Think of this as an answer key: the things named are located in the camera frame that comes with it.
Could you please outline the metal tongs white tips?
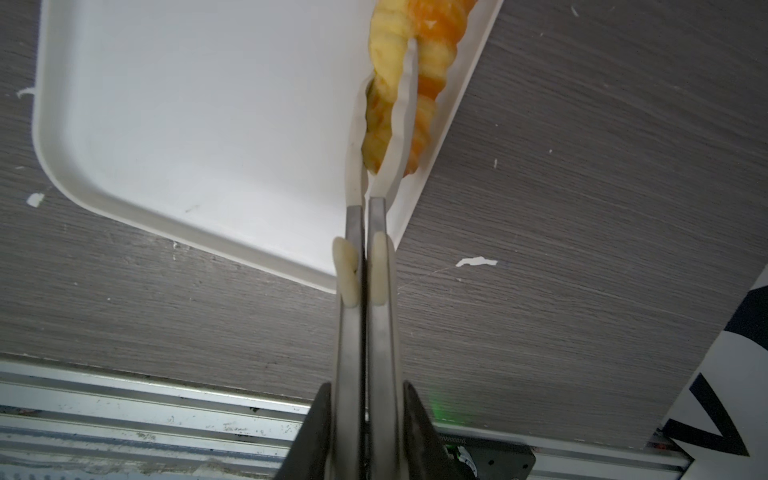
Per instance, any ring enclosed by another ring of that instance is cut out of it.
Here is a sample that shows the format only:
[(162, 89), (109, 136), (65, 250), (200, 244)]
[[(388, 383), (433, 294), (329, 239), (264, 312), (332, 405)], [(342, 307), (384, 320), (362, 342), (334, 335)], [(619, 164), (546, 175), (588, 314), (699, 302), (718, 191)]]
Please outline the metal tongs white tips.
[(391, 138), (375, 178), (362, 160), (366, 79), (356, 96), (344, 169), (345, 233), (332, 256), (340, 301), (327, 472), (333, 479), (406, 479), (404, 395), (388, 211), (408, 163), (415, 124), (418, 44), (407, 42)]

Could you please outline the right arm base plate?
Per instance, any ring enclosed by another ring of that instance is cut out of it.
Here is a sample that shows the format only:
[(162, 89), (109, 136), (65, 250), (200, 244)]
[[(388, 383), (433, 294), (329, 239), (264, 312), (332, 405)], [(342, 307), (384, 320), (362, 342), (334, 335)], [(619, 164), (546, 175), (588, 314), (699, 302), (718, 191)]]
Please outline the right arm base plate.
[(527, 445), (439, 433), (463, 479), (525, 480), (536, 457)]

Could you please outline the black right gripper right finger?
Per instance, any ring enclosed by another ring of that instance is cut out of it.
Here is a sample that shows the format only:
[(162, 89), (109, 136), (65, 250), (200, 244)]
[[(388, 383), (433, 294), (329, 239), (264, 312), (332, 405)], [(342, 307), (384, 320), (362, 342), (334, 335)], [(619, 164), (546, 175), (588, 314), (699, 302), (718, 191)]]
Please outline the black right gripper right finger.
[(415, 387), (403, 382), (404, 453), (410, 480), (459, 480), (462, 478), (448, 455)]

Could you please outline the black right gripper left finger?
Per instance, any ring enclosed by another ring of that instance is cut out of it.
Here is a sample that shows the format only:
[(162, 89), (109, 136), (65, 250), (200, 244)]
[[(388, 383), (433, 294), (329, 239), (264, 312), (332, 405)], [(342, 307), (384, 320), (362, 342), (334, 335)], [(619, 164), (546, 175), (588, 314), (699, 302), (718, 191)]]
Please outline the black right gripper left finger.
[(274, 480), (324, 480), (332, 427), (332, 389), (320, 386)]

